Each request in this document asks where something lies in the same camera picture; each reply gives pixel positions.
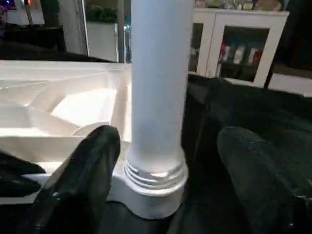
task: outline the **white plastic base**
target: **white plastic base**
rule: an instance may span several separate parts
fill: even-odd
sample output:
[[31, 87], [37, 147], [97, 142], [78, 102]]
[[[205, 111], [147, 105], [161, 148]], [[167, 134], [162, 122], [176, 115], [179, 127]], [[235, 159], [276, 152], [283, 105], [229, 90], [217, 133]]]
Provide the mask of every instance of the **white plastic base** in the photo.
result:
[[113, 172], [112, 186], [108, 201], [123, 203], [135, 215], [145, 219], [161, 219], [172, 215], [179, 208], [188, 170], [185, 164], [173, 174], [167, 174], [161, 181], [170, 180], [174, 176], [175, 182], [164, 189], [151, 189], [139, 186], [129, 178], [126, 172], [127, 161], [124, 152], [128, 147], [123, 143], [123, 149]]

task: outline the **glass cabinet door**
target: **glass cabinet door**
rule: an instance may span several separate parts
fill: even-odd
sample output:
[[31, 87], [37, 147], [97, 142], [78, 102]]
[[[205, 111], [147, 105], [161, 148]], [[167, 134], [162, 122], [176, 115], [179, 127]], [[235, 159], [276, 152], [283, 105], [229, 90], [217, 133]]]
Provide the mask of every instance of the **glass cabinet door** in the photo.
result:
[[285, 21], [263, 12], [217, 14], [206, 76], [263, 87]]
[[189, 71], [197, 72], [197, 65], [199, 59], [200, 52], [200, 44], [201, 38], [203, 34], [203, 23], [194, 23], [193, 24], [193, 32], [192, 32], [192, 41], [191, 41], [191, 54], [190, 54], [190, 62], [189, 62]]
[[225, 26], [216, 76], [254, 82], [269, 29]]
[[189, 71], [206, 75], [207, 60], [213, 35], [215, 13], [202, 12], [195, 9]]

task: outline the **threaded base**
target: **threaded base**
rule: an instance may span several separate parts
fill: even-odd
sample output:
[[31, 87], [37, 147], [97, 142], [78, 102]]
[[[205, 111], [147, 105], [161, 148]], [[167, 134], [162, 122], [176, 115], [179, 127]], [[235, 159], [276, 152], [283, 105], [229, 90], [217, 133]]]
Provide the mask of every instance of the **threaded base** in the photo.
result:
[[137, 188], [141, 188], [144, 191], [148, 190], [151, 192], [151, 195], [155, 195], [153, 191], [163, 191], [163, 195], [173, 193], [175, 190], [180, 189], [181, 186], [184, 186], [188, 177], [185, 163], [168, 172], [151, 174], [134, 168], [126, 161], [124, 173]]

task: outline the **white cylinder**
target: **white cylinder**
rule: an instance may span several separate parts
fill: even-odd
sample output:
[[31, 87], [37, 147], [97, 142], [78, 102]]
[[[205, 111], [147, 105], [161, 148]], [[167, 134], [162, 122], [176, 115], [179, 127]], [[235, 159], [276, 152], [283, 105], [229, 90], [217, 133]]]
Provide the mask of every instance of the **white cylinder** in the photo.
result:
[[193, 0], [132, 0], [132, 143], [127, 162], [165, 175], [180, 148]]

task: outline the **gloved hand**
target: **gloved hand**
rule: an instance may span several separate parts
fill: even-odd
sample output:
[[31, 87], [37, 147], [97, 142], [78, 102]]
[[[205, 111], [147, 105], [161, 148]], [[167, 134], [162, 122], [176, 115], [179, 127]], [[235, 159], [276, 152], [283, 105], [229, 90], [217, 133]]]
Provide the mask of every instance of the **gloved hand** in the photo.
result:
[[23, 197], [37, 192], [41, 185], [22, 175], [44, 173], [40, 166], [0, 151], [0, 197]]

